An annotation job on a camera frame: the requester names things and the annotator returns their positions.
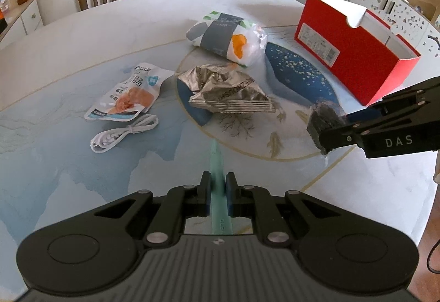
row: red box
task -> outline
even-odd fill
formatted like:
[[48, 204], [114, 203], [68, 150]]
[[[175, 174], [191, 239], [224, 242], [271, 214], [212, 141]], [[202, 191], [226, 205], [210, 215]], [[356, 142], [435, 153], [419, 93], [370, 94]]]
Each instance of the red box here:
[[401, 85], [420, 58], [374, 13], [344, 0], [307, 0], [295, 39], [363, 105]]

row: table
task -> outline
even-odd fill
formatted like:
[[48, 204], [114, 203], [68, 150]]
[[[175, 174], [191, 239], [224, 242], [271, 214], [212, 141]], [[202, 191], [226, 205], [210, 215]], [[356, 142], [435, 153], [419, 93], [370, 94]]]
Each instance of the table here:
[[[222, 60], [184, 38], [213, 9], [261, 22], [271, 45], [301, 55], [306, 68], [317, 70], [309, 76], [323, 75], [327, 94], [334, 93], [347, 113], [360, 109], [292, 40], [302, 7], [294, 0], [122, 0], [45, 26], [24, 39], [26, 50], [12, 44], [0, 51], [0, 299], [23, 291], [15, 251], [30, 232], [139, 189], [162, 195], [173, 186], [197, 184], [211, 168], [213, 138], [224, 172], [235, 172], [239, 185], [263, 186], [273, 195], [299, 189], [418, 243], [436, 190], [435, 154], [367, 160], [361, 149], [345, 147], [324, 159], [305, 132], [303, 102], [276, 86], [267, 62], [249, 74], [266, 93], [280, 94], [282, 110], [257, 114], [252, 129], [243, 122], [240, 135], [225, 129], [224, 117], [191, 116], [171, 78], [150, 110], [159, 117], [155, 129], [130, 135], [103, 154], [90, 150], [95, 134], [118, 124], [85, 121], [85, 111], [132, 67], [149, 62], [182, 71]], [[186, 231], [206, 233], [210, 226], [210, 219], [193, 218]], [[246, 219], [233, 219], [232, 227], [235, 233], [250, 230]]]

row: box label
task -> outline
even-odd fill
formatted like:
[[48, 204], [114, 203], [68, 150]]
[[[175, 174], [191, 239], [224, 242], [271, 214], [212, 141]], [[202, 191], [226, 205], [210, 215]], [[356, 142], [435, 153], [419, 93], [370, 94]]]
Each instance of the box label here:
[[305, 23], [301, 26], [298, 39], [318, 55], [329, 67], [333, 66], [339, 56], [340, 51], [336, 47]]

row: crumpled foil package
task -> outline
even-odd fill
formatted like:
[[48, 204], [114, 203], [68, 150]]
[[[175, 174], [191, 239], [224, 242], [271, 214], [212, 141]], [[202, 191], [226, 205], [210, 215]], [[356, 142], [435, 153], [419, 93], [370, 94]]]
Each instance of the crumpled foil package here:
[[246, 73], [231, 66], [206, 64], [177, 77], [195, 93], [193, 107], [220, 113], [274, 112], [272, 100]]

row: white cable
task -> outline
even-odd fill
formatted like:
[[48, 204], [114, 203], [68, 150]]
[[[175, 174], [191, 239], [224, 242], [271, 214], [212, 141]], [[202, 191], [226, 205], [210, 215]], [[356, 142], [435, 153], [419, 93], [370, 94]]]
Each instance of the white cable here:
[[116, 146], [116, 144], [123, 140], [127, 134], [151, 130], [156, 127], [158, 123], [158, 116], [145, 114], [135, 119], [132, 124], [125, 128], [110, 129], [97, 134], [90, 141], [90, 148], [92, 148], [95, 153], [104, 153]]

